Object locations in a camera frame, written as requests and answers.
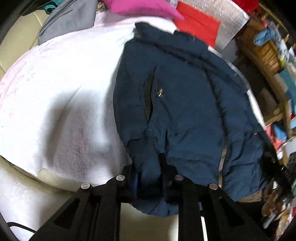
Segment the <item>navy blue padded jacket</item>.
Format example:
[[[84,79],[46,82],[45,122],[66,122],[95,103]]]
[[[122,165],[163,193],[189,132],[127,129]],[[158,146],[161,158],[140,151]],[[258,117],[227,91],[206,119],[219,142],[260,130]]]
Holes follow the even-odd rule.
[[[171,216],[179,174],[217,184],[234,201],[271,181],[275,150],[255,117],[245,81],[207,45],[182,32],[135,24],[113,93],[117,132],[135,167],[133,206]]]

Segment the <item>grey folded garment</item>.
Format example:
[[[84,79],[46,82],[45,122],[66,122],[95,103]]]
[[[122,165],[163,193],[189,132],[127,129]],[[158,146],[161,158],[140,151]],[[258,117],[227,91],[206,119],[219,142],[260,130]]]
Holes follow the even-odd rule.
[[[94,26],[97,0],[63,1],[44,22],[38,34],[41,45],[55,37]]]

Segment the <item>wooden shelf frame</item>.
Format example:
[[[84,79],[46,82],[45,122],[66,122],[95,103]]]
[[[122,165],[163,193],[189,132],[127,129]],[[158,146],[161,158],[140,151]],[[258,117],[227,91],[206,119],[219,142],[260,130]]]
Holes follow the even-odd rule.
[[[283,24],[283,22],[280,20],[280,18],[263,3],[259,3],[258,9],[254,11],[250,20],[251,19],[259,21],[263,25],[264,28],[265,28],[265,22],[267,20],[272,20],[275,23],[275,28],[277,30],[279,30],[281,37],[283,37],[284,42],[287,44],[292,41],[292,32],[288,30],[288,28],[287,28],[288,25]],[[238,37],[242,36],[247,23],[237,33],[237,35],[235,36],[235,40]],[[280,61],[284,67],[284,60],[281,56],[280,56]],[[273,99],[275,100],[275,103],[276,103],[275,107],[272,107],[271,110],[267,110],[266,112],[263,113],[263,119],[264,119],[265,125],[269,126],[270,124],[272,124],[276,121],[282,120],[284,123],[284,127],[285,127],[285,131],[287,133],[287,136],[289,138],[293,138],[295,135],[290,130],[290,122],[291,122],[290,118],[292,116],[292,110],[288,106],[288,104],[290,102],[288,100],[288,96],[284,93],[283,87],[280,86],[280,84],[276,81],[274,76],[270,76],[270,75],[263,75],[263,76],[265,78],[266,86],[271,89],[271,94],[274,95]]]

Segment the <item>wicker basket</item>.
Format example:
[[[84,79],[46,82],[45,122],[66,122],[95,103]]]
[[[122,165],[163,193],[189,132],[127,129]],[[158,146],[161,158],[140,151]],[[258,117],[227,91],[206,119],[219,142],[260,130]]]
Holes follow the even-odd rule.
[[[265,30],[263,25],[259,21],[251,19],[247,23],[242,36],[236,39],[236,43],[263,75],[274,76],[283,70],[283,64],[280,61],[276,45],[272,40],[267,41],[262,46],[253,43],[254,36],[262,30]]]

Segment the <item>red pillow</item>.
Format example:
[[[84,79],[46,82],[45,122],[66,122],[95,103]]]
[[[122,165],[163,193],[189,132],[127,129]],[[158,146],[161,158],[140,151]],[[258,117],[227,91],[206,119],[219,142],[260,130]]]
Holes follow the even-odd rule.
[[[177,11],[184,17],[184,20],[174,20],[174,24],[180,32],[191,34],[204,41],[208,46],[216,47],[220,27],[219,20],[182,1],[178,1]]]

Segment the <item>teal garment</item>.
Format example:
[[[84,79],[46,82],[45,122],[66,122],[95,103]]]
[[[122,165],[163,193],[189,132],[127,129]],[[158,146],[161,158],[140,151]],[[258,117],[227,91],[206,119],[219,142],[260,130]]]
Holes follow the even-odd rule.
[[[51,14],[64,0],[51,0],[44,4],[42,8],[46,11],[47,14]]]

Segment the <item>pale pink embossed blanket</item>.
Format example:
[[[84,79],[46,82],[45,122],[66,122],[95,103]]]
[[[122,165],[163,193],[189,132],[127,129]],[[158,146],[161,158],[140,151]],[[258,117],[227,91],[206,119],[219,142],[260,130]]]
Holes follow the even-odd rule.
[[[97,13],[92,28],[23,54],[1,80],[1,155],[65,190],[104,184],[131,160],[119,139],[113,90],[137,22],[172,33],[172,21]]]

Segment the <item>cream sofa cushion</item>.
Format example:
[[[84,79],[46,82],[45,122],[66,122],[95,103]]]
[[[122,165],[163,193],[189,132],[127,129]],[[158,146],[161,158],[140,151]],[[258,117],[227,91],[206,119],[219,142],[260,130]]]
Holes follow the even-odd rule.
[[[26,16],[20,16],[10,28],[1,43],[1,77],[22,54],[38,44],[38,34],[48,14],[37,10]]]

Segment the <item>red headboard cloth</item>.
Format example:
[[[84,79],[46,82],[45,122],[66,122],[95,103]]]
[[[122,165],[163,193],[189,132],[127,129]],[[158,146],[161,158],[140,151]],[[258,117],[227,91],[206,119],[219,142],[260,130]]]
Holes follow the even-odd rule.
[[[246,13],[253,13],[259,7],[259,0],[232,0]]]

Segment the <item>magenta pillow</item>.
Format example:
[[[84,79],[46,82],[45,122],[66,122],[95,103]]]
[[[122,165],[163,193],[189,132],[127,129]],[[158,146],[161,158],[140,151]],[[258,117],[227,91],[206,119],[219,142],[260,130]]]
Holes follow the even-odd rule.
[[[128,16],[160,16],[167,19],[184,20],[184,17],[163,0],[109,0],[103,1],[112,13]]]

